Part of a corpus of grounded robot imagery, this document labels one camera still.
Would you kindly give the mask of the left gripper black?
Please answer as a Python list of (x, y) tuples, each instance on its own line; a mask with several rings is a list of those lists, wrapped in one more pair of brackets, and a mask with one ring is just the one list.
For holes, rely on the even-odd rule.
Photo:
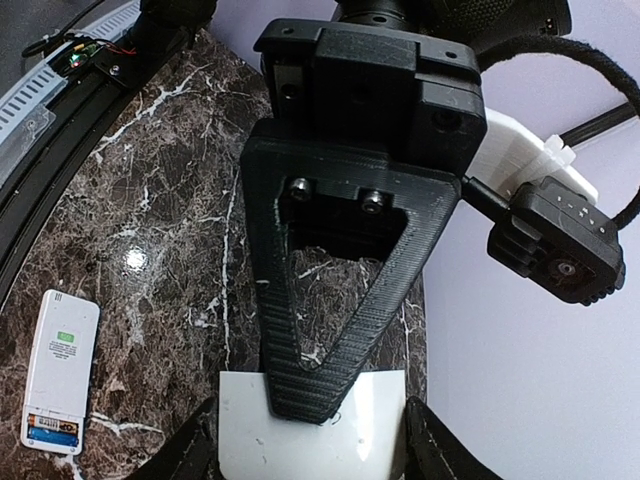
[(343, 22), (271, 21), (261, 55), (273, 115), (331, 142), (464, 173), (486, 135), (481, 75), (466, 45)]

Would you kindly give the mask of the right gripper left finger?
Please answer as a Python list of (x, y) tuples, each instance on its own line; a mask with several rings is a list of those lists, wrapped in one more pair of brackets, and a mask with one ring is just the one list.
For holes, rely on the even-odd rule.
[(217, 454), (217, 400), (206, 399), (128, 479), (206, 479)]

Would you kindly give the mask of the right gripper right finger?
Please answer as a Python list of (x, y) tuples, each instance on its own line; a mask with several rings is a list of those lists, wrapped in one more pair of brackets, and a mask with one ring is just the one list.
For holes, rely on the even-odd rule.
[(405, 407), (405, 479), (500, 480), (418, 397)]

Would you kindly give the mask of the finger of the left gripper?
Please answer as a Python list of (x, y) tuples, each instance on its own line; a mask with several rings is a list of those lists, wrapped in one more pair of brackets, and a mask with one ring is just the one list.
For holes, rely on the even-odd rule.
[(256, 123), (240, 163), (271, 411), (325, 422), (359, 374), (394, 367), (424, 396), (421, 274), (459, 181), (276, 119)]

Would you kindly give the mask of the white battery compartment cover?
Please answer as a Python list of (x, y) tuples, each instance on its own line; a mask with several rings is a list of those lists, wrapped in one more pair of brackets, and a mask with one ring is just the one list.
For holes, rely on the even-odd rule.
[(406, 402), (401, 370), (359, 375), (321, 425), (271, 414), (262, 373), (223, 372), (218, 463), (226, 479), (399, 479)]

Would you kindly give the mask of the white remote control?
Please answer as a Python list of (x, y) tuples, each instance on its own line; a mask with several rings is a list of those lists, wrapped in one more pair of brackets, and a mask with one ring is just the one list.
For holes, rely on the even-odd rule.
[[(20, 422), (25, 447), (60, 455), (82, 452), (99, 319), (100, 308), (93, 302), (53, 289), (44, 293)], [(29, 440), (29, 420), (35, 416), (77, 423), (78, 446)]]

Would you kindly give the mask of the blue battery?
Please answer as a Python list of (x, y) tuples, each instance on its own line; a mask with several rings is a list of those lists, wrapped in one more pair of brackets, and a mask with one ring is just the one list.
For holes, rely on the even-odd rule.
[(27, 430), (29, 440), (45, 442), (65, 447), (77, 447), (79, 439), (75, 434), (54, 431), (39, 427), (29, 427)]

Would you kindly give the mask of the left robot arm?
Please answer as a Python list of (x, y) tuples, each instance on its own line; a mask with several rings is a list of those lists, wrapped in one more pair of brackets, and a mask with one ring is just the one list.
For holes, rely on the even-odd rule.
[[(255, 48), (272, 105), (240, 157), (269, 403), (321, 424), (339, 409), (440, 239), (487, 132), (479, 60), (571, 30), (564, 1), (341, 1), (276, 19)], [(381, 270), (317, 367), (302, 363), (291, 256)]]

